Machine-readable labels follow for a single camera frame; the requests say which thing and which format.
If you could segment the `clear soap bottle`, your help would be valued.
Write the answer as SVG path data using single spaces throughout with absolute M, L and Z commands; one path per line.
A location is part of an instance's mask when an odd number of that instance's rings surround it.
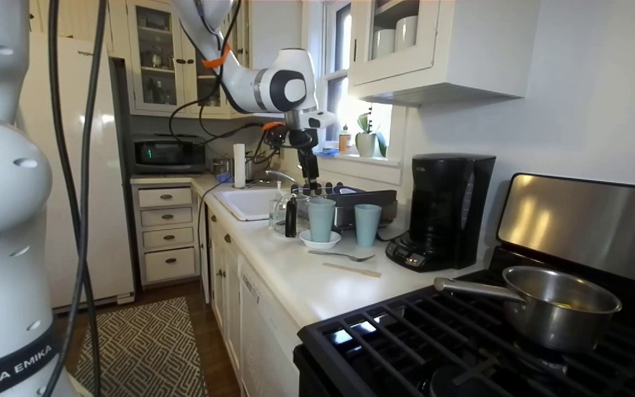
M 268 228 L 273 229 L 276 224 L 276 208 L 280 204 L 282 200 L 282 196 L 284 195 L 282 191 L 282 182 L 276 181 L 276 188 L 274 191 L 273 197 L 270 199 L 269 204 L 269 213 L 268 213 Z

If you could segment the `drawer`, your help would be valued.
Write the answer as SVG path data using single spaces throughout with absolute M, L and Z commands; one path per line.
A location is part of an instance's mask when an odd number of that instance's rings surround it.
M 196 233 L 193 228 L 157 229 L 143 232 L 143 246 L 155 249 L 174 245 L 193 245 Z
M 177 262 L 167 264 L 168 258 L 177 258 Z M 196 256 L 192 247 L 149 252 L 144 254 L 144 268 L 147 282 L 162 282 L 196 274 Z
M 192 191 L 189 187 L 139 189 L 139 207 L 164 207 L 192 204 Z
M 145 228 L 168 226 L 168 224 L 186 224 L 193 221 L 191 207 L 141 210 L 139 216 L 141 217 L 141 224 Z

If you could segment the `metal tap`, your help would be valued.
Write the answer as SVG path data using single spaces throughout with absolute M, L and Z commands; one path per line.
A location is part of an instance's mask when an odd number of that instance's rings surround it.
M 298 191 L 303 188 L 303 185 L 297 179 L 278 170 L 268 169 L 264 171 L 263 175 L 275 181 L 276 184 L 280 181 L 280 183 L 282 183 L 281 190 L 286 193 Z

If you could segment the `glass carafe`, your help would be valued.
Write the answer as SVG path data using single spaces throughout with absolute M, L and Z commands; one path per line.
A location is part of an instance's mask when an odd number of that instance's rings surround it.
M 296 194 L 296 193 L 284 194 L 282 196 L 282 200 L 280 201 L 280 204 L 276 208 L 276 224 L 273 228 L 275 235 L 282 237 L 284 239 L 293 239 L 293 238 L 287 238 L 284 236 L 284 228 L 285 228 L 284 218 L 286 214 L 286 203 L 291 195 L 295 195 L 297 197 L 297 206 L 298 206 L 297 207 L 298 208 L 297 236 L 295 238 L 297 238 L 299 234 L 305 231 L 306 229 L 309 229 L 308 203 L 310 201 L 310 197 L 307 195 Z

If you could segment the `potted plant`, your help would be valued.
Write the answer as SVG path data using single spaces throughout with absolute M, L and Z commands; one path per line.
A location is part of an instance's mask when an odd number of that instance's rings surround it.
M 356 123 L 360 132 L 355 135 L 355 144 L 361 157 L 386 158 L 388 146 L 383 134 L 373 127 L 372 113 L 370 111 L 359 115 Z

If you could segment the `black bottle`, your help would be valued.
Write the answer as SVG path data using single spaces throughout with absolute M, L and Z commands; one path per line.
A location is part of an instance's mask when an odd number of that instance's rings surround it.
M 295 238 L 297 236 L 297 197 L 291 195 L 286 203 L 286 214 L 284 218 L 284 236 Z

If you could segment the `window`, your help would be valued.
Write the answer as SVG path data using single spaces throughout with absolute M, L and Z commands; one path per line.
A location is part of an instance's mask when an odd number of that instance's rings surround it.
M 323 45 L 325 50 L 325 73 L 322 87 L 328 111 L 337 115 L 338 122 L 325 131 L 324 148 L 338 149 L 338 134 L 343 125 L 351 130 L 350 155 L 358 155 L 355 135 L 360 132 L 356 120 L 359 115 L 370 111 L 373 127 L 383 134 L 386 145 L 390 145 L 391 105 L 381 105 L 358 100 L 348 92 L 351 49 L 351 2 L 350 0 L 330 0 L 323 9 L 325 21 Z

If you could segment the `black stove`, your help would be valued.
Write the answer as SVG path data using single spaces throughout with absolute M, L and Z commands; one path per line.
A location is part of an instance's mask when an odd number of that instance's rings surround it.
M 298 397 L 426 397 L 428 362 L 495 358 L 519 378 L 502 397 L 635 397 L 635 185 L 512 176 L 484 270 L 457 281 L 504 287 L 510 266 L 556 270 L 612 292 L 622 310 L 593 350 L 534 344 L 504 302 L 426 286 L 302 327 L 293 350 Z

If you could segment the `stove burner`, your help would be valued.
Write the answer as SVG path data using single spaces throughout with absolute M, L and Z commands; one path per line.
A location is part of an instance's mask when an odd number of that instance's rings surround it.
M 491 386 L 512 388 L 519 378 L 501 366 L 495 358 L 464 358 L 465 367 L 446 357 L 428 362 L 425 377 L 417 389 L 426 397 L 502 397 Z

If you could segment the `black coffee maker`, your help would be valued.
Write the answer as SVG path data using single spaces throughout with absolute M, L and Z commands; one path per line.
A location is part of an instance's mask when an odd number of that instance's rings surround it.
M 413 156 L 409 228 L 388 242 L 386 256 L 417 273 L 474 265 L 494 166 L 493 155 Z

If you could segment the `paper towel roll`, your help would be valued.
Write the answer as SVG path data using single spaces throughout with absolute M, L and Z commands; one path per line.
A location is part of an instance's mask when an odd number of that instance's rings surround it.
M 233 145 L 233 166 L 234 188 L 243 189 L 246 179 L 244 143 L 236 143 Z

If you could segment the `white bowl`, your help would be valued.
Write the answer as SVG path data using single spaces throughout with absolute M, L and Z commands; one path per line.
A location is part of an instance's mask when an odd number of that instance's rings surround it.
M 329 250 L 332 249 L 340 240 L 342 236 L 338 232 L 332 231 L 330 238 L 327 242 L 316 242 L 312 240 L 311 231 L 306 229 L 299 234 L 300 240 L 311 250 Z

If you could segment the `metal spoon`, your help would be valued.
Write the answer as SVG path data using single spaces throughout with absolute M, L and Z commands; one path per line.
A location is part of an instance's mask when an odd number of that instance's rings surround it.
M 362 263 L 375 257 L 375 255 L 355 256 L 355 255 L 345 254 L 341 252 L 328 252 L 328 251 L 320 251 L 320 250 L 309 250 L 308 253 L 315 254 L 315 255 L 336 256 L 336 257 L 346 258 L 356 263 Z

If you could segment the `white wall cabinet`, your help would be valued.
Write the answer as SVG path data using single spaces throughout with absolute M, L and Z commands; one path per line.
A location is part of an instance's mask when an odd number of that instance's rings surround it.
M 348 92 L 397 106 L 524 97 L 540 0 L 443 2 L 431 68 L 356 87 L 349 83 Z

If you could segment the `white sink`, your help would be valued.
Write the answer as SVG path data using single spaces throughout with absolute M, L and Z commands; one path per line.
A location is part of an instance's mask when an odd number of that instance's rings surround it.
M 275 210 L 284 191 L 279 189 L 235 189 L 215 194 L 219 202 L 239 221 L 264 221 Z

